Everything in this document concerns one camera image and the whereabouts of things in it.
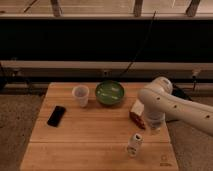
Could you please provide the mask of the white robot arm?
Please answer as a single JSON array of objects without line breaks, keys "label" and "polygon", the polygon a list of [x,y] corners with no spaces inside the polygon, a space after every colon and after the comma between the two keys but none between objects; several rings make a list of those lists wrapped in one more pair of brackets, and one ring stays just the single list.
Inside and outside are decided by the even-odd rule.
[{"label": "white robot arm", "polygon": [[172,90],[166,77],[157,77],[139,90],[138,99],[144,105],[147,125],[159,129],[169,114],[213,136],[213,107],[176,97]]}]

